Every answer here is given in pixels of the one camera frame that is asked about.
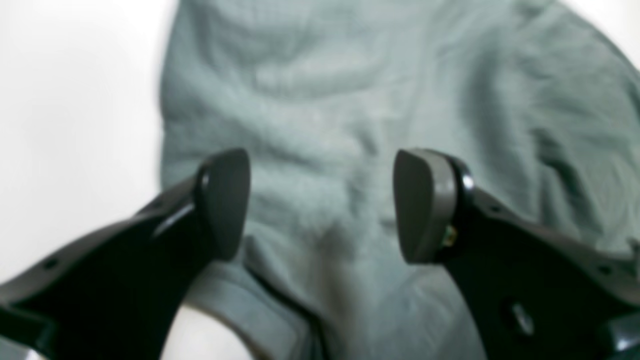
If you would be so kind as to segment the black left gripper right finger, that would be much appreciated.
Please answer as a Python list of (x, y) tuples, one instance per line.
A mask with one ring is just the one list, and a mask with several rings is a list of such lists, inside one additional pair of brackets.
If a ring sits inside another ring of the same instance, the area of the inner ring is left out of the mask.
[(393, 194), (403, 258), (445, 268), (489, 360), (639, 358), (637, 239), (606, 255), (524, 221), (429, 149), (397, 152)]

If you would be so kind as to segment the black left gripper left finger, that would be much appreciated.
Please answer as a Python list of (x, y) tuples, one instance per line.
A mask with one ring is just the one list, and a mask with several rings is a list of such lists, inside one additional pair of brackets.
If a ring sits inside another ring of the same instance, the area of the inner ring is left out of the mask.
[(192, 283), (232, 260), (250, 158), (234, 148), (132, 217), (67, 244), (1, 285), (3, 360), (158, 360)]

